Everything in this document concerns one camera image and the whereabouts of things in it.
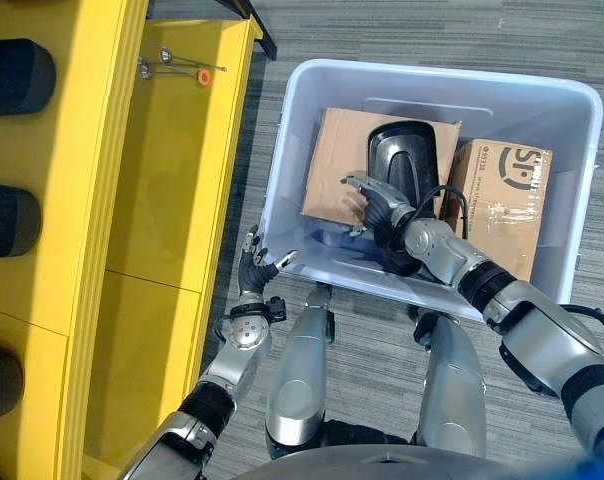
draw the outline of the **yellow cabinet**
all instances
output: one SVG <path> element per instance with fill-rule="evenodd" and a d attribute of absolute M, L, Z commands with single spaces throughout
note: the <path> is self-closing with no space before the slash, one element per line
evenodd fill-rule
<path fill-rule="evenodd" d="M 17 407 L 0 417 L 0 477 L 54 478 L 68 337 L 0 313 L 0 347 L 25 374 Z"/>
<path fill-rule="evenodd" d="M 0 419 L 6 479 L 115 476 L 199 370 L 262 32 L 253 19 L 145 27 L 146 7 L 0 0 L 0 38 L 36 41 L 57 70 L 42 112 L 0 117 L 0 183 L 32 191 L 43 217 L 31 252 L 0 259 L 0 344 L 26 379 Z M 160 46 L 226 71 L 208 87 L 141 80 L 138 55 Z"/>

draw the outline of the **plastic storage bin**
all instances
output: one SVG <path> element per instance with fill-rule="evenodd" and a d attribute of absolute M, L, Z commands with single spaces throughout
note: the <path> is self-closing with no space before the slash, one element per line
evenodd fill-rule
<path fill-rule="evenodd" d="M 450 288 L 382 271 L 371 236 L 300 214 L 327 107 L 462 122 L 461 141 L 489 138 L 553 151 L 532 283 L 567 302 L 602 123 L 590 87 L 555 78 L 310 60 L 289 79 L 261 228 L 273 257 L 298 249 L 289 273 L 480 320 Z"/>

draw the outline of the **gray carpet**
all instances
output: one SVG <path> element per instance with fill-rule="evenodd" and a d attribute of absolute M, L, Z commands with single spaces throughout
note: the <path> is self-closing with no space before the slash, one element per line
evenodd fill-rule
<path fill-rule="evenodd" d="M 256 48 L 218 266 L 212 317 L 237 299 L 235 265 L 243 232 L 260 218 L 278 116 L 292 70 L 310 58 L 428 65 L 569 78 L 604 102 L 604 1 L 584 0 L 256 0 L 279 47 L 278 61 Z M 156 18 L 210 18 L 212 0 L 156 0 Z M 573 302 L 604 311 L 604 125 L 582 236 Z M 291 317 L 311 284 L 280 277 Z M 412 340 L 399 303 L 335 289 L 337 341 L 328 352 L 327 417 L 409 437 L 416 427 L 427 355 Z M 226 479 L 268 461 L 264 409 L 270 378 L 292 321 L 273 327 L 274 347 L 222 435 L 206 474 Z M 499 338 L 464 322 L 487 382 L 488 457 L 512 465 L 580 454 L 561 405 L 531 394 L 504 366 Z M 597 328 L 604 345 L 604 331 Z M 205 363 L 217 345 L 207 339 Z"/>

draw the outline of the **robotic hand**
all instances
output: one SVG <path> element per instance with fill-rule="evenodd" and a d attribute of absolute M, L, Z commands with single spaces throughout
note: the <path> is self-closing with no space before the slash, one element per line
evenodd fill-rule
<path fill-rule="evenodd" d="M 262 265 L 257 226 L 246 235 L 238 271 L 240 298 L 231 309 L 231 328 L 223 348 L 199 378 L 180 408 L 171 413 L 122 471 L 120 479 L 202 477 L 218 437 L 244 398 L 259 361 L 271 348 L 269 325 L 286 319 L 284 300 L 264 302 L 265 285 L 295 258 L 291 251 Z"/>
<path fill-rule="evenodd" d="M 588 452 L 604 452 L 604 358 L 596 338 L 528 282 L 516 280 L 440 220 L 417 218 L 401 192 L 366 176 L 343 183 L 369 202 L 364 225 L 450 285 L 502 335 L 500 355 L 534 392 L 559 397 Z"/>

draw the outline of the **cardboard box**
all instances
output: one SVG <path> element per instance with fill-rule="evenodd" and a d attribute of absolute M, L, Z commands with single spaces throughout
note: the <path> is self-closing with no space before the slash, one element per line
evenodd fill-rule
<path fill-rule="evenodd" d="M 552 152 L 475 139 L 453 161 L 450 183 L 469 204 L 469 240 L 520 280 L 530 280 Z M 462 235 L 459 204 L 446 198 L 445 217 Z"/>
<path fill-rule="evenodd" d="M 302 214 L 347 225 L 362 222 L 366 200 L 340 179 L 366 172 L 369 134 L 386 123 L 416 120 L 377 113 L 328 108 L 313 153 Z M 447 183 L 458 142 L 460 124 L 427 122 L 435 132 L 438 176 Z M 442 204 L 435 198 L 435 211 Z"/>

